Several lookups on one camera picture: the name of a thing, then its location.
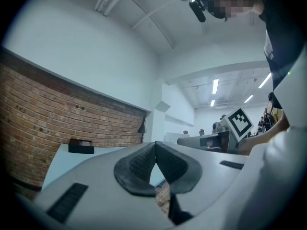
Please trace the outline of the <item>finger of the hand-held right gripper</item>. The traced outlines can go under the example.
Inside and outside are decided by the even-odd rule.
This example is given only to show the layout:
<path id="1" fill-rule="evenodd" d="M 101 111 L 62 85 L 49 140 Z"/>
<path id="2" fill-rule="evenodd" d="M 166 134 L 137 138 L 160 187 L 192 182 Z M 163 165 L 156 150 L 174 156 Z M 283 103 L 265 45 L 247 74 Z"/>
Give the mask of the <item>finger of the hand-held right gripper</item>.
<path id="1" fill-rule="evenodd" d="M 221 150 L 221 137 L 218 134 L 179 138 L 177 144 L 198 150 Z"/>

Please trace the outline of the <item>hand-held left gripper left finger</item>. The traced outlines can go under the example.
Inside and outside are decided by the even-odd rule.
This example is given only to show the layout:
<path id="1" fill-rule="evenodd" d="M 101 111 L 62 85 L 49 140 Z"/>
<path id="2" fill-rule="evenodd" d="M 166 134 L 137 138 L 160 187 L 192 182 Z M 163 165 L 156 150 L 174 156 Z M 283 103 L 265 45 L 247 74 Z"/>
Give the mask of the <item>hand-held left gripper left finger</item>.
<path id="1" fill-rule="evenodd" d="M 116 180 L 116 163 L 149 152 L 153 142 L 87 159 L 49 184 L 34 200 L 51 230 L 168 230 L 174 223 L 150 196 L 132 195 Z"/>

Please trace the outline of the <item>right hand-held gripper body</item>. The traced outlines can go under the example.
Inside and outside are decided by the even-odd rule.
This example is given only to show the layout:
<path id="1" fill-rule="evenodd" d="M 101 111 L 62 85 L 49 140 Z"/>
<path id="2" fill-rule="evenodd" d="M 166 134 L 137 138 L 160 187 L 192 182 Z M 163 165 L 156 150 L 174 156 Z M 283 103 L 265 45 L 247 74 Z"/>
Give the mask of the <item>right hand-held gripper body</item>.
<path id="1" fill-rule="evenodd" d="M 227 153 L 236 154 L 239 143 L 254 127 L 246 112 L 238 108 L 220 120 L 221 127 L 229 131 Z"/>

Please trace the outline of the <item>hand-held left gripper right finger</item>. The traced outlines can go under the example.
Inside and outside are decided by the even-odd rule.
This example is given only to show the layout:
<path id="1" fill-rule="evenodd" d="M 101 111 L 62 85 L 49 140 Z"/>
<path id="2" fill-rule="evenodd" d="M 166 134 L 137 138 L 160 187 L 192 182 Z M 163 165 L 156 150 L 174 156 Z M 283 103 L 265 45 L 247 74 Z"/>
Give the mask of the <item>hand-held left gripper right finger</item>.
<path id="1" fill-rule="evenodd" d="M 156 142 L 156 163 L 170 186 L 170 219 L 190 219 L 233 183 L 247 156 Z"/>

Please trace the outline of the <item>person's right forearm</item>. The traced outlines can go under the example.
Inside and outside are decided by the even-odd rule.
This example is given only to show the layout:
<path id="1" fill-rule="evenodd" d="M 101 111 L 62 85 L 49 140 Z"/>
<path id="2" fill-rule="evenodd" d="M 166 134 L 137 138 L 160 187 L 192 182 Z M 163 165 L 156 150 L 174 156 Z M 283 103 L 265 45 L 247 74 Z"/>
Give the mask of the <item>person's right forearm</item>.
<path id="1" fill-rule="evenodd" d="M 249 155 L 254 146 L 258 144 L 267 143 L 272 137 L 280 132 L 286 131 L 289 128 L 289 123 L 284 111 L 282 111 L 281 119 L 268 131 L 260 135 L 245 138 L 240 141 L 238 154 L 239 155 Z"/>

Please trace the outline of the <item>light blue table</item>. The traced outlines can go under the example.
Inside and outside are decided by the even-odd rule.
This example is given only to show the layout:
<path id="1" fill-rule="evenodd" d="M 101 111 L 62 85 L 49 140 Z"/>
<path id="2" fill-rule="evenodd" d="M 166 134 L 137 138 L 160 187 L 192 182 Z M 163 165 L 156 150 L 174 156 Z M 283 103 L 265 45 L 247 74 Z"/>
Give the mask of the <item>light blue table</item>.
<path id="1" fill-rule="evenodd" d="M 79 154 L 70 153 L 69 146 L 67 144 L 61 144 L 49 166 L 41 190 L 44 191 L 51 183 L 79 164 L 87 160 L 96 161 L 96 157 L 102 159 L 101 165 L 98 168 L 102 169 L 101 175 L 103 175 L 103 181 L 109 183 L 111 177 L 114 176 L 116 160 L 122 158 L 122 155 L 128 155 L 136 151 L 136 149 L 145 147 L 145 145 L 149 145 L 149 142 L 129 147 L 95 147 L 93 154 Z"/>

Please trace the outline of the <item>black box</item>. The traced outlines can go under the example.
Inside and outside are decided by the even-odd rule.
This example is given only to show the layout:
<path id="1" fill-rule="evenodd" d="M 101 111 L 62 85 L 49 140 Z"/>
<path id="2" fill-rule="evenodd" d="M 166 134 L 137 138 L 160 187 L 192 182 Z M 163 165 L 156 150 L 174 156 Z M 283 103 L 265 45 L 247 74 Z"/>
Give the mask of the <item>black box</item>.
<path id="1" fill-rule="evenodd" d="M 94 154 L 94 146 L 90 140 L 71 138 L 68 143 L 68 152 L 77 154 Z"/>

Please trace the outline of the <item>black desk lamp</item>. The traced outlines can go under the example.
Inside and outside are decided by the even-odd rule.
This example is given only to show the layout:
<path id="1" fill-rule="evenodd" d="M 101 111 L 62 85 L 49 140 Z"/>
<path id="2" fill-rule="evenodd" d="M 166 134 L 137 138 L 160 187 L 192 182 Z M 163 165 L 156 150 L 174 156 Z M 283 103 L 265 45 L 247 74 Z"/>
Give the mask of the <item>black desk lamp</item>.
<path id="1" fill-rule="evenodd" d="M 137 133 L 140 134 L 141 143 L 143 143 L 143 141 L 144 141 L 144 134 L 146 133 L 145 122 L 146 122 L 146 117 L 144 116 L 143 119 L 142 119 L 142 124 L 141 124 L 141 126 L 139 127 L 139 129 L 137 131 Z"/>

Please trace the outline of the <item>person's black shirt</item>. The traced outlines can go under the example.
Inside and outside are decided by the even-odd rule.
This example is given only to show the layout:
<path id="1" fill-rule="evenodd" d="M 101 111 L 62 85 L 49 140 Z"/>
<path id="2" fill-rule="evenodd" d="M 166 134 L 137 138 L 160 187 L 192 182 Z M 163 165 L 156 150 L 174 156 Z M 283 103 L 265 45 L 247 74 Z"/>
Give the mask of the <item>person's black shirt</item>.
<path id="1" fill-rule="evenodd" d="M 307 0 L 262 0 L 259 18 L 266 24 L 264 53 L 273 88 L 282 82 L 299 57 L 307 35 Z"/>

